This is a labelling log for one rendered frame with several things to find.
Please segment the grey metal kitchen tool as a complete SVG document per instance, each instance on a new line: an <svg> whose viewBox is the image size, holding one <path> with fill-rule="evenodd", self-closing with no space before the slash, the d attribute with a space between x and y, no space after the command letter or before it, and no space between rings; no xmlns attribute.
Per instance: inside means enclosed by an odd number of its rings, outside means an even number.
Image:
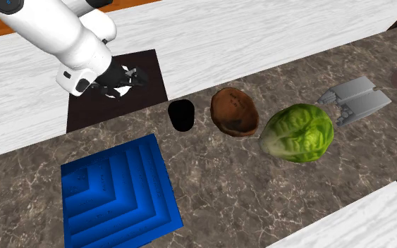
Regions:
<svg viewBox="0 0 397 248"><path fill-rule="evenodd" d="M341 127L373 114L391 103L381 90L366 76L330 87L318 98L319 104L334 102L341 110L336 124Z"/></svg>

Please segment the black rounded object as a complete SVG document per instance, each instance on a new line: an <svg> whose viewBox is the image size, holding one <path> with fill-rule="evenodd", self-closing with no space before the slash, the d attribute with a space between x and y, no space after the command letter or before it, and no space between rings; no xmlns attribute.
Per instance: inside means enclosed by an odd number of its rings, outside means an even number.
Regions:
<svg viewBox="0 0 397 248"><path fill-rule="evenodd" d="M189 131L195 121L195 107L187 99L172 101L168 107L172 126L179 132Z"/></svg>

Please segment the green lettuce head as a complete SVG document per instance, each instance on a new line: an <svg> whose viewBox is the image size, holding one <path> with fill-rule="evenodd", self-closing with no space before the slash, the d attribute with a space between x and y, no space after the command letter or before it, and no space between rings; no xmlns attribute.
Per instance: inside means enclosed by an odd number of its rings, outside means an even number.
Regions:
<svg viewBox="0 0 397 248"><path fill-rule="evenodd" d="M311 104L294 104L274 114L261 135L260 149L295 163L316 161L334 139L330 117Z"/></svg>

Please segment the brown round bread loaf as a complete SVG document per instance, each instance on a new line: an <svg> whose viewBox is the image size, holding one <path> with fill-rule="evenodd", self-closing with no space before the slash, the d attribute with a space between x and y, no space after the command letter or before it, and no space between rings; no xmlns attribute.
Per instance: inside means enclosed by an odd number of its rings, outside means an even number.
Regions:
<svg viewBox="0 0 397 248"><path fill-rule="evenodd" d="M259 125L252 98L233 87L225 87L212 97L210 113L215 126L232 137L253 135Z"/></svg>

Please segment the blue stepped square tray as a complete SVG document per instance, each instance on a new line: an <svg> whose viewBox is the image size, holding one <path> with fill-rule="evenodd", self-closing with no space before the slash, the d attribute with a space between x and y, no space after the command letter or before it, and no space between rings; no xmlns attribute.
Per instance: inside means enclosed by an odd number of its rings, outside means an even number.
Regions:
<svg viewBox="0 0 397 248"><path fill-rule="evenodd" d="M139 248L183 227L155 135L61 165L65 248Z"/></svg>

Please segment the dark robot stand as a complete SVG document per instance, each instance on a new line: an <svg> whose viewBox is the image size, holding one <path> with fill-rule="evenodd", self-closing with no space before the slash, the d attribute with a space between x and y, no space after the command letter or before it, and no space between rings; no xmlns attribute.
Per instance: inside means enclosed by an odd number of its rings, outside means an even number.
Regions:
<svg viewBox="0 0 397 248"><path fill-rule="evenodd" d="M69 96L66 132L110 120L168 100L155 50L115 56L128 68L139 68L148 78L143 86L129 89L120 99L108 98L89 88L81 96Z"/></svg>

